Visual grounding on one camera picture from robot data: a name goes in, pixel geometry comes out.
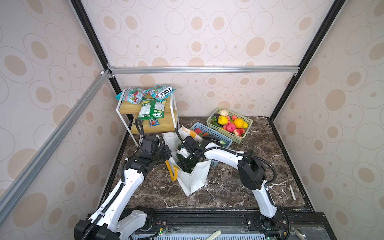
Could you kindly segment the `white grocery bag yellow handles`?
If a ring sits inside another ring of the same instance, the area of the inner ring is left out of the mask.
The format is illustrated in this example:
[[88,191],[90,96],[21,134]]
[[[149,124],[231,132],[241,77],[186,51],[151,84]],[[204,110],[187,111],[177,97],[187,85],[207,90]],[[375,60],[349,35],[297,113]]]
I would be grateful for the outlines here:
[[192,137],[200,143],[203,139],[193,134],[190,129],[181,127],[177,133],[163,133],[165,144],[172,152],[172,157],[166,161],[172,181],[178,181],[188,197],[207,183],[211,161],[194,161],[186,159],[187,151],[182,150],[182,142]]

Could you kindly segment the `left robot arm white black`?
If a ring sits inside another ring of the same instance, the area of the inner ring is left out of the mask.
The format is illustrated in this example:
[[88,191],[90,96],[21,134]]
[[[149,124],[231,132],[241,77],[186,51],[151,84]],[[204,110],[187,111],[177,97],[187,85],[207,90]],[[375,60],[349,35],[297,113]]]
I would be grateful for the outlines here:
[[172,152],[158,136],[143,137],[133,154],[126,158],[121,179],[107,199],[88,220],[80,220],[74,228],[76,240],[129,240],[145,226],[147,212],[133,210],[121,215],[137,188],[158,164],[169,160]]

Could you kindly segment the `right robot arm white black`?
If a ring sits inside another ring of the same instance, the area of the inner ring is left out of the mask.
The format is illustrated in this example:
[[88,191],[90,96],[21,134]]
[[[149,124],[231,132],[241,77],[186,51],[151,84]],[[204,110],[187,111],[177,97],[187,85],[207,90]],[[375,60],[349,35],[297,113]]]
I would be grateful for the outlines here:
[[204,136],[200,142],[186,137],[176,148],[176,164],[191,172],[204,160],[215,160],[229,165],[239,172],[241,183],[251,190],[259,206],[260,225],[267,231],[285,227],[285,236],[290,230],[289,218],[282,207],[276,206],[268,186],[277,179],[277,171],[253,151],[238,152],[225,147],[224,141]]

